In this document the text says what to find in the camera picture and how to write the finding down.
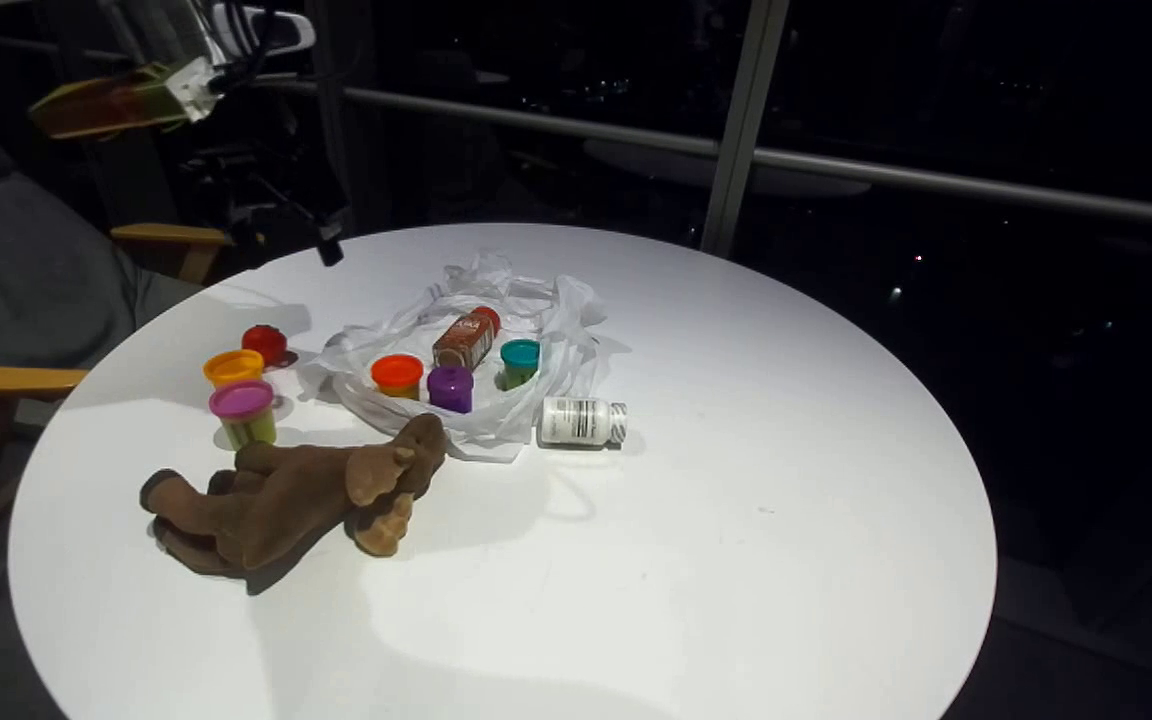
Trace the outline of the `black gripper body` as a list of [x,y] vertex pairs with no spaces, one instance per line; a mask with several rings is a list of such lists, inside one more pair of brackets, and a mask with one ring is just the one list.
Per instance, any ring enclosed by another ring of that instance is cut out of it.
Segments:
[[343,188],[320,144],[283,127],[191,124],[171,146],[176,203],[224,229],[237,257],[283,257],[337,235]]

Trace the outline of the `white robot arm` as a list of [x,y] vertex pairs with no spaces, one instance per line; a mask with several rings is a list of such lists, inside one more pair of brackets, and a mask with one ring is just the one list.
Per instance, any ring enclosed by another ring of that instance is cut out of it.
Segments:
[[315,46],[312,18],[274,0],[105,0],[105,12],[185,124],[255,88],[273,54]]

